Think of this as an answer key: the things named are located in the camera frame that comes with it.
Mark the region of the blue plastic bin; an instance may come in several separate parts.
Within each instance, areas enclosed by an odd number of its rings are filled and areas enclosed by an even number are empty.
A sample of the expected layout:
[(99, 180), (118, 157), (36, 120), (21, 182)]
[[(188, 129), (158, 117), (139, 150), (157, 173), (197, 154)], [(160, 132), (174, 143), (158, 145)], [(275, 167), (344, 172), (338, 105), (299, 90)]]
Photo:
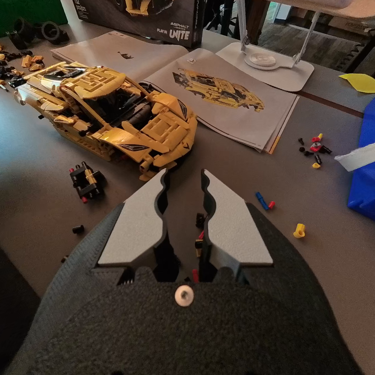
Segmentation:
[[(375, 142), (375, 100), (365, 108), (359, 137), (359, 147)], [(375, 220), (375, 163), (353, 172), (347, 207)]]

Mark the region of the pile of yellow black bricks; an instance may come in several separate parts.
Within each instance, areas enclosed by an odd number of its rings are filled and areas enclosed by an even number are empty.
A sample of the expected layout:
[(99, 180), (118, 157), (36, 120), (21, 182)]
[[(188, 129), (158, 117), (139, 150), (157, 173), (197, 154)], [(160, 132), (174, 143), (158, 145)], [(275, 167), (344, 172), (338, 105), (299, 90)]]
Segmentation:
[[(12, 66), (14, 60), (20, 60), (21, 69)], [(26, 72), (38, 72), (45, 67), (44, 57), (34, 55), (30, 50), (23, 50), (18, 53), (7, 52), (0, 46), (0, 88), (9, 91), (8, 87), (16, 88), (26, 83)]]

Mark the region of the small black yellow brick assembly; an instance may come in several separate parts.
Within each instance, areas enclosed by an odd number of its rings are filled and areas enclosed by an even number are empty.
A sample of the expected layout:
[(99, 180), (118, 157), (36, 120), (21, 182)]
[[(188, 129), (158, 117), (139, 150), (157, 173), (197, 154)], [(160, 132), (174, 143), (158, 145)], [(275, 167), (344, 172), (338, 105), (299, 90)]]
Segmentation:
[(70, 168), (69, 176), (83, 204), (104, 196), (105, 176), (99, 170), (94, 171), (86, 162)]

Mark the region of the building instruction booklet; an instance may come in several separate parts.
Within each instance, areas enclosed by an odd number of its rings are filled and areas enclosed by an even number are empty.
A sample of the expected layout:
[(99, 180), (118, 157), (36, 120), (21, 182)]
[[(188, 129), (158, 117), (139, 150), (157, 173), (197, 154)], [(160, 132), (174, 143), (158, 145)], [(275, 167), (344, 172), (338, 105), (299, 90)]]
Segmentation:
[(190, 106), (225, 137), (271, 153), (298, 96), (247, 75), (206, 49), (153, 44), (111, 31), (50, 50), (55, 58), (112, 68)]

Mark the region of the green plastic bin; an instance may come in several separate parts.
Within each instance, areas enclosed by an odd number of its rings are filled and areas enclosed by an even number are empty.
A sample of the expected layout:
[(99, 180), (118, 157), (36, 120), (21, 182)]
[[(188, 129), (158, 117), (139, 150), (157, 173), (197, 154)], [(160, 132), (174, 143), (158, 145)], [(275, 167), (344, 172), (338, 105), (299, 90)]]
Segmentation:
[(60, 0), (1, 0), (0, 1), (0, 36), (13, 31), (18, 18), (30, 23), (53, 21), (57, 25), (68, 23)]

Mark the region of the yellow toy brick car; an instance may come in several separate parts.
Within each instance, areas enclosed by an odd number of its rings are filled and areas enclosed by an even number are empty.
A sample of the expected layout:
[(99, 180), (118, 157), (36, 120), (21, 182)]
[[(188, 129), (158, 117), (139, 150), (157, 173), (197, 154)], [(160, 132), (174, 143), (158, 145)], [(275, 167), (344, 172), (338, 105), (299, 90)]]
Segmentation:
[(194, 145), (198, 121), (188, 105), (111, 68), (61, 62), (9, 84), (62, 137), (105, 161), (121, 152), (138, 163), (142, 181), (176, 167)]

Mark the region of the toy car box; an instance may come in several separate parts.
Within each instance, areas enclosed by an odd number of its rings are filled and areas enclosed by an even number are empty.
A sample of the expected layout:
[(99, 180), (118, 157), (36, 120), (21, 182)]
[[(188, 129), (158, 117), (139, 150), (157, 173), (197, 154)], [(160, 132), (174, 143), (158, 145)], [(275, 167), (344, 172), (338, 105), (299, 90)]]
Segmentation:
[(95, 25), (107, 31), (167, 44), (196, 48), (201, 45), (203, 0), (67, 0), (61, 1), (68, 23)]

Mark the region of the small cluster of toy bricks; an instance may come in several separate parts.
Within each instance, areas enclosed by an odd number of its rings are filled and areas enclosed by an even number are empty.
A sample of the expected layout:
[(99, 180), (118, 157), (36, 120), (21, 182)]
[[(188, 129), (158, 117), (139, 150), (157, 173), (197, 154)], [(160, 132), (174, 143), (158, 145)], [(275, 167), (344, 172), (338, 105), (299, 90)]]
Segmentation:
[(322, 140), (324, 138), (324, 134), (320, 133), (317, 136), (311, 138), (311, 145), (308, 147), (307, 143), (304, 141), (302, 137), (297, 139), (298, 143), (300, 144), (299, 152), (302, 153), (306, 158), (313, 157), (314, 162), (312, 163), (312, 168), (314, 170), (318, 170), (322, 166), (322, 158), (321, 155), (333, 155), (333, 151), (322, 144)]

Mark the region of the grey desk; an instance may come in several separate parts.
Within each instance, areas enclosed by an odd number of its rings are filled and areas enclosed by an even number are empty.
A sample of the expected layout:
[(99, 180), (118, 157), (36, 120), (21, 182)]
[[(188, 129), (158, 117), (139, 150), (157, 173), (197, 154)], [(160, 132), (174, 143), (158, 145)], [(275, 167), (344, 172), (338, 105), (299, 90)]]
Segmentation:
[[(374, 323), (374, 222), (346, 206), (351, 174), (334, 160), (357, 147), (362, 119), (301, 97), (273, 154), (259, 153), (198, 126), (193, 151), (171, 174), (166, 211), (170, 239), (190, 272), (195, 216), (203, 211), (205, 168), (253, 203), (296, 246), (323, 286), (341, 324)], [(333, 155), (322, 166), (299, 152), (323, 133)], [(86, 162), (106, 178), (104, 196), (83, 204), (69, 169)], [(81, 239), (142, 186), (131, 160), (106, 162), (61, 137), (30, 106), (1, 89), (1, 248), (41, 297)]]

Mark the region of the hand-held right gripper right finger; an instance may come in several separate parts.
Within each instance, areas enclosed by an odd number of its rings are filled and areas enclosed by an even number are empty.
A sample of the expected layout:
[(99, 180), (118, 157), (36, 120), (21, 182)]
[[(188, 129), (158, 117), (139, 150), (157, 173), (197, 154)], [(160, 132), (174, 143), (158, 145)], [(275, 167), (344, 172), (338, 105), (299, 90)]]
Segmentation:
[(246, 201), (207, 169), (201, 170), (207, 213), (199, 260), (199, 281), (212, 282), (219, 269), (235, 278), (244, 267), (272, 267), (274, 261)]

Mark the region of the white printed paper bag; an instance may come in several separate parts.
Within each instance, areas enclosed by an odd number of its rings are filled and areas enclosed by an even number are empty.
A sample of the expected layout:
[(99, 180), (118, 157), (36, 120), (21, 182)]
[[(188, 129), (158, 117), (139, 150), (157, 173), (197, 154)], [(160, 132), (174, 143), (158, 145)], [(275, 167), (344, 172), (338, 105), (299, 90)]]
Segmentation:
[(334, 159), (348, 172), (357, 170), (375, 162), (375, 143), (357, 148), (342, 156), (335, 156)]

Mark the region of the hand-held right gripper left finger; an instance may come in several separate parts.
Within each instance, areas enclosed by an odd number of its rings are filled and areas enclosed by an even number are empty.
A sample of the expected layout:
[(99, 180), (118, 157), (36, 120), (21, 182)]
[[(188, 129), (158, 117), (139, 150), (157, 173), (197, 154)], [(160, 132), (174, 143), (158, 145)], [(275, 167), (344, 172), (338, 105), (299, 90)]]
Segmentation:
[(175, 282), (180, 271), (168, 236), (164, 213), (170, 187), (164, 168), (125, 200), (112, 232), (98, 259), (102, 268), (125, 268), (133, 273), (149, 267), (159, 282)]

